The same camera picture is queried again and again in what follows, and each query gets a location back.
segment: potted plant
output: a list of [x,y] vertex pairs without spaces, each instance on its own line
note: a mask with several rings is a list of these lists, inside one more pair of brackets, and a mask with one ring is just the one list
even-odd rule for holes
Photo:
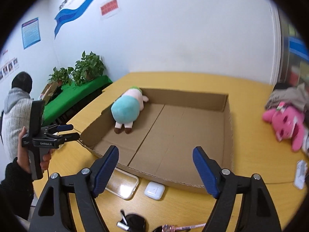
[[57,68],[54,67],[53,69],[54,73],[50,75],[51,78],[49,80],[58,82],[59,86],[66,84],[71,85],[72,79],[69,78],[69,75],[72,73],[73,70],[74,70],[73,67],[68,67],[67,69],[60,68],[60,70],[57,70]]
[[93,52],[86,55],[85,51],[81,55],[81,60],[76,61],[75,70],[72,72],[75,84],[80,86],[96,77],[102,76],[105,66],[100,60],[100,56]]

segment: hood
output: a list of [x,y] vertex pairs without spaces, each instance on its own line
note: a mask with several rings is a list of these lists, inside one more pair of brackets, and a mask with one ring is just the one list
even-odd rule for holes
[[20,88],[12,88],[4,101],[4,113],[8,113],[20,99],[29,99],[29,93]]

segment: blue ribbon mural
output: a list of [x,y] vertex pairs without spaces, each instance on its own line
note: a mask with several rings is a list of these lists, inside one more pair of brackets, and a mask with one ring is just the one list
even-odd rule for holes
[[77,9],[62,9],[61,11],[59,11],[59,13],[55,17],[55,20],[57,21],[57,25],[55,27],[55,38],[61,26],[67,22],[71,22],[79,18],[88,8],[90,3],[92,3],[92,1],[93,0],[85,0],[83,4],[80,5]]

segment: green tablecloth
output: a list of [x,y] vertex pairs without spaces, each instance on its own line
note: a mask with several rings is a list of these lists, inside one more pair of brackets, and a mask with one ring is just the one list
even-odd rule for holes
[[108,76],[100,76],[81,86],[75,86],[74,82],[71,86],[63,85],[62,92],[45,106],[43,126],[49,125],[84,97],[109,83],[112,81]]

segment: silver bolt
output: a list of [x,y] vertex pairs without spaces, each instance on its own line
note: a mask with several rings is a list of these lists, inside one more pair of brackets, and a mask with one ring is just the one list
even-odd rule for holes
[[231,171],[230,170],[228,170],[228,169],[222,169],[222,171],[221,171],[224,175],[229,175],[230,173],[231,173]]
[[50,176],[52,179],[55,179],[58,177],[58,174],[57,173],[52,173],[52,175]]
[[84,168],[84,169],[81,170],[81,173],[82,173],[82,174],[87,174],[87,173],[89,173],[89,172],[90,172],[90,169],[89,169],[89,168]]
[[255,178],[256,180],[260,180],[260,179],[261,179],[261,176],[260,176],[259,174],[255,173],[255,174],[253,175],[253,178]]

